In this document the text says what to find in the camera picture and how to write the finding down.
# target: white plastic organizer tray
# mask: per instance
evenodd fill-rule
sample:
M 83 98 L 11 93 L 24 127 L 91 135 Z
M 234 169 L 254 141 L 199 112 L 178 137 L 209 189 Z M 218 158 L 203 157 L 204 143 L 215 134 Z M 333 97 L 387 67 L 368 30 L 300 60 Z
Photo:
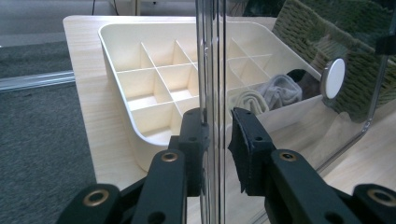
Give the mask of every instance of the white plastic organizer tray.
M 167 148 L 171 135 L 179 135 L 183 113 L 199 107 L 195 29 L 193 22 L 124 23 L 99 31 L 109 81 L 122 108 L 136 161 L 146 171 L 153 156 Z M 257 23 L 229 22 L 226 36 L 228 96 L 292 69 L 304 69 L 320 79 L 309 64 Z M 271 132 L 298 121 L 318 99 L 258 118 L 263 123 L 272 121 L 266 125 Z

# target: wooden tabletop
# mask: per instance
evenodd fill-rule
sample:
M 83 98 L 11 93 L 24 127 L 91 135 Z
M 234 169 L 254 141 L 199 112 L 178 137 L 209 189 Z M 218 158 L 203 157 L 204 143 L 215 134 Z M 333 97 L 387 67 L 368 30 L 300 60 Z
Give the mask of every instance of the wooden tabletop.
M 182 17 L 72 16 L 64 29 L 98 183 L 124 189 L 146 175 L 134 161 L 120 111 L 107 82 L 98 30 L 110 23 L 195 21 Z M 377 110 L 369 132 L 339 158 L 324 179 L 351 193 L 360 183 L 396 190 L 396 103 Z

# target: glass partition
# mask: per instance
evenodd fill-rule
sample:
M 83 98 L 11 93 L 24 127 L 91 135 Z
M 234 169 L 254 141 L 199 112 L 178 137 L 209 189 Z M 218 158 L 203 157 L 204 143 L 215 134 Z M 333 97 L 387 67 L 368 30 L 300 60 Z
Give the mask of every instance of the glass partition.
M 394 5 L 198 0 L 197 15 L 202 117 L 211 140 L 203 220 L 261 223 L 264 199 L 241 193 L 227 148 L 231 110 L 254 113 L 276 148 L 295 150 L 324 170 L 396 96 L 396 58 L 381 40 L 394 35 Z

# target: white circle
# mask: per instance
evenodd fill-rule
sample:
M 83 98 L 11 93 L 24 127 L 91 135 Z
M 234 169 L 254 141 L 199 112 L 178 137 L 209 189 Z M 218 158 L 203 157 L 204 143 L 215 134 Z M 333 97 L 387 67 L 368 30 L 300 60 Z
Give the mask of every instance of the white circle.
M 332 99 L 337 95 L 343 85 L 345 74 L 346 64 L 344 60 L 336 59 L 328 68 L 327 76 L 324 80 L 324 93 L 327 98 Z

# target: tray compartment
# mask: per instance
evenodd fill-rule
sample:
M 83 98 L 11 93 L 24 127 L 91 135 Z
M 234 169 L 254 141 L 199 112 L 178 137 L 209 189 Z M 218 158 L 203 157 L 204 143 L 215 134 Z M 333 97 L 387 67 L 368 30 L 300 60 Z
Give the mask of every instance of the tray compartment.
M 176 105 L 180 114 L 183 115 L 187 111 L 199 107 L 199 96 L 195 96 L 189 99 L 176 101 Z
M 265 67 L 270 62 L 272 56 L 273 56 L 272 54 L 266 54 L 266 55 L 253 56 L 253 57 L 250 57 L 250 58 L 251 58 L 251 60 L 253 60 L 253 62 L 255 64 L 257 64 L 257 66 L 260 67 L 260 69 L 265 71 Z
M 143 43 L 143 46 L 156 67 L 191 62 L 176 40 Z
M 198 96 L 198 71 L 191 64 L 158 68 L 174 101 Z
M 287 48 L 271 31 L 257 23 L 228 22 L 228 24 L 227 41 L 233 40 L 248 56 L 272 54 L 282 45 Z
M 178 45 L 183 49 L 184 53 L 187 55 L 192 63 L 198 63 L 198 53 L 197 53 L 197 43 L 188 39 L 177 39 Z
M 121 72 L 118 77 L 130 110 L 172 101 L 156 69 Z
M 230 67 L 228 67 L 228 69 L 229 72 L 227 73 L 226 90 L 229 91 L 235 88 L 243 87 L 245 84 L 242 82 L 242 80 L 230 70 Z
M 107 48 L 106 50 L 111 55 L 110 61 L 116 72 L 154 67 L 145 47 L 141 43 L 129 44 L 122 50 L 120 46 L 117 46 L 117 43 L 112 41 L 110 41 L 109 45 L 114 46 L 114 48 Z
M 230 67 L 229 71 L 232 71 L 246 86 L 269 79 L 265 72 L 249 58 L 230 59 L 227 64 Z
M 227 48 L 227 58 L 244 58 L 247 57 L 246 53 L 239 47 L 233 39 L 230 40 L 230 44 Z
M 174 103 L 154 105 L 132 111 L 140 133 L 155 144 L 168 144 L 172 135 L 179 135 L 181 115 Z
M 314 76 L 315 79 L 320 80 L 320 75 L 308 63 L 306 63 L 297 54 L 290 49 L 282 49 L 272 55 L 268 62 L 262 67 L 269 77 L 279 74 L 286 75 L 293 69 L 304 69 Z

